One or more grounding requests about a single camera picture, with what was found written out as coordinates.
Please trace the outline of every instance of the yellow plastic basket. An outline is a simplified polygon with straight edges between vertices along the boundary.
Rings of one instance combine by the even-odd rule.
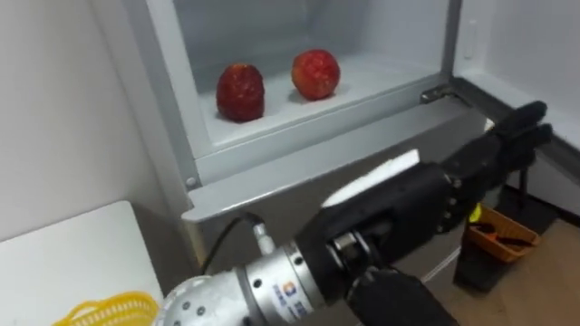
[[[126,292],[98,302],[83,302],[53,326],[150,326],[158,309],[147,293]]]

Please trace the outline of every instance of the wire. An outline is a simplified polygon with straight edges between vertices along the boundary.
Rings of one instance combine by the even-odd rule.
[[[226,227],[221,231],[221,233],[217,237],[216,242],[214,243],[214,245],[211,247],[211,250],[209,251],[208,258],[201,265],[201,274],[202,275],[205,275],[208,272],[208,268],[211,265],[211,262],[216,257],[216,254],[218,253],[219,247],[222,245],[224,240],[226,240],[226,237],[234,229],[234,227],[236,227],[236,225],[238,225],[241,221],[247,221],[252,227],[255,225],[259,225],[259,224],[264,223],[264,220],[260,216],[257,216],[256,214],[249,213],[249,212],[242,212],[240,216],[236,216],[233,220],[231,220],[226,225]]]

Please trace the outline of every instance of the door hinge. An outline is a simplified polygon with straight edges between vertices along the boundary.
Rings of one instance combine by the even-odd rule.
[[[441,100],[449,96],[457,97],[457,94],[455,94],[453,87],[451,87],[451,85],[449,84],[441,84],[421,93],[420,103],[429,104],[431,102]]]

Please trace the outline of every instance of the refrigerator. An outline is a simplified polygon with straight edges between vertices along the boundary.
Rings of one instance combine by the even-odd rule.
[[[548,104],[558,144],[580,146],[580,3],[571,0],[93,0],[169,205],[196,254],[240,210],[261,215],[281,245],[325,198],[385,160],[418,149],[438,161],[530,101]],[[306,101],[293,59],[332,53],[333,96]],[[218,113],[232,63],[261,72],[264,117]],[[445,296],[461,233],[400,263]],[[214,268],[258,257],[237,230]],[[316,316],[352,324],[344,307]]]

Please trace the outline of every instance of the white table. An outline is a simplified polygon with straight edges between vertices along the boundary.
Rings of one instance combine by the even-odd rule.
[[[0,325],[49,325],[81,302],[127,291],[162,300],[129,202],[0,243]]]

